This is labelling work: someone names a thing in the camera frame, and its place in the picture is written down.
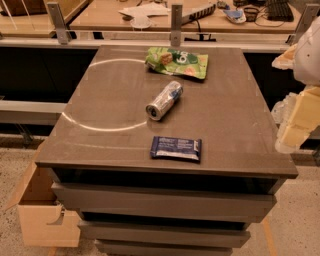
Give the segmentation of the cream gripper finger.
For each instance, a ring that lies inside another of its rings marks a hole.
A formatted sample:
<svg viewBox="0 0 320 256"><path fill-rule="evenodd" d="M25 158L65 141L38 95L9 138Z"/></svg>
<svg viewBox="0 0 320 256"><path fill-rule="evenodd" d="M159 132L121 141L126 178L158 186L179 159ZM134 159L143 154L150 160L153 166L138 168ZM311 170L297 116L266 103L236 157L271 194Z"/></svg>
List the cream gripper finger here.
<svg viewBox="0 0 320 256"><path fill-rule="evenodd" d="M281 124L277 133L275 149L280 153L291 154L300 149L309 135L307 130Z"/></svg>
<svg viewBox="0 0 320 256"><path fill-rule="evenodd" d="M290 46L283 54L273 60L272 66L281 70L292 69L296 48L296 44Z"/></svg>

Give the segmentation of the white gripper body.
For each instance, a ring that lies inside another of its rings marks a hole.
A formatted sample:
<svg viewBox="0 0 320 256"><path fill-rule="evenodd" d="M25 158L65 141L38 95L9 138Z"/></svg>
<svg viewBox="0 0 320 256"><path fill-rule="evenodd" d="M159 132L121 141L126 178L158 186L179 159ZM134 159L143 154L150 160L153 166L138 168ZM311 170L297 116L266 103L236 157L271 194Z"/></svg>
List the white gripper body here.
<svg viewBox="0 0 320 256"><path fill-rule="evenodd" d="M320 125L320 87L306 86L299 94L290 92L277 102L271 115L279 135L289 128L311 133Z"/></svg>

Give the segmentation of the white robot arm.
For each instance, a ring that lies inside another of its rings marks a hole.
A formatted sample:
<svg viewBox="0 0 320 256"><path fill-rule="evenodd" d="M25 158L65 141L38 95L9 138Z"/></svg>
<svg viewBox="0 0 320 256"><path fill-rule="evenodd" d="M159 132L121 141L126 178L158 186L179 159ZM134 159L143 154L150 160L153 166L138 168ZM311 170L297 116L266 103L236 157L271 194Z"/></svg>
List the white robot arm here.
<svg viewBox="0 0 320 256"><path fill-rule="evenodd" d="M320 17L296 44L274 59L272 66L292 69L294 78L305 85L299 94L290 92L271 111L279 124L276 150L293 153L320 126Z"/></svg>

